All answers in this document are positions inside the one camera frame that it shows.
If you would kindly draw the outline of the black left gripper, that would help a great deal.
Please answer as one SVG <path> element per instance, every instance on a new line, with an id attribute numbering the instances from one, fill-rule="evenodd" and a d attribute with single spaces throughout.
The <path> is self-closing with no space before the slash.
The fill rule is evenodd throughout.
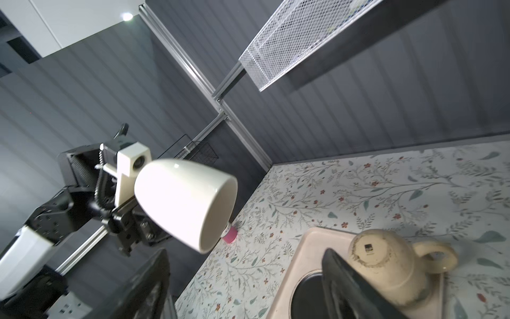
<path id="1" fill-rule="evenodd" d="M 149 218 L 135 195 L 115 207 L 117 153 L 134 143 L 128 137 L 115 137 L 58 155 L 66 185 L 85 192 L 86 212 L 102 222 L 124 255 L 130 255 L 138 244 L 156 247 L 171 239 L 171 235 Z"/>

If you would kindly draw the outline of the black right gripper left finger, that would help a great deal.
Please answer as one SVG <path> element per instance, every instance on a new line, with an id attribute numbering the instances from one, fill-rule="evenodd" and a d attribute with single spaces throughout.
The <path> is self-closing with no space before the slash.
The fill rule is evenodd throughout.
<path id="1" fill-rule="evenodd" d="M 169 276 L 167 251 L 159 249 L 85 318 L 160 318 L 168 295 Z"/>

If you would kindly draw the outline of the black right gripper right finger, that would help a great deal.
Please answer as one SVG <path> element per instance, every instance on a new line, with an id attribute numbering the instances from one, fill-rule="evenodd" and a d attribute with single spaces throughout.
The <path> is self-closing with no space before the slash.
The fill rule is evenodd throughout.
<path id="1" fill-rule="evenodd" d="M 325 250 L 321 265 L 330 318 L 406 318 L 333 249 Z"/>

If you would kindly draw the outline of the white ceramic mug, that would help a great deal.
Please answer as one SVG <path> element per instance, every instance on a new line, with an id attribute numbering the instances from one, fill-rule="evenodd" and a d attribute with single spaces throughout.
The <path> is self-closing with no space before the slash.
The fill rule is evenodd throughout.
<path id="1" fill-rule="evenodd" d="M 166 233 L 200 254 L 210 252 L 235 207 L 235 176 L 184 159 L 157 159 L 135 181 L 135 197 Z"/>

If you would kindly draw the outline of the pink ceramic mug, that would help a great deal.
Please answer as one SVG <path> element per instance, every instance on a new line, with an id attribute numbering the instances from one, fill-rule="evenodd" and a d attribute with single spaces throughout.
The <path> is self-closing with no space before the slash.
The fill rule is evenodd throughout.
<path id="1" fill-rule="evenodd" d="M 221 239 L 228 244 L 233 243 L 236 240 L 238 231 L 231 223 L 228 223 L 224 231 L 221 234 Z"/>

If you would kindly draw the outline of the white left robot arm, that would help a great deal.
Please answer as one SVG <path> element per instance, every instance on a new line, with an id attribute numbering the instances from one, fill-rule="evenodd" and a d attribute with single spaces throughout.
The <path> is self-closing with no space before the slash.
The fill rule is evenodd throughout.
<path id="1" fill-rule="evenodd" d="M 150 149 L 123 133 L 58 156 L 65 186 L 33 211 L 1 254 L 2 317 L 162 317 L 169 286 L 165 251 L 156 252 L 97 308 L 72 293 L 65 278 L 104 235 L 113 236 L 127 256 L 139 244 L 153 247 L 168 238 L 134 192 L 150 162 Z"/>

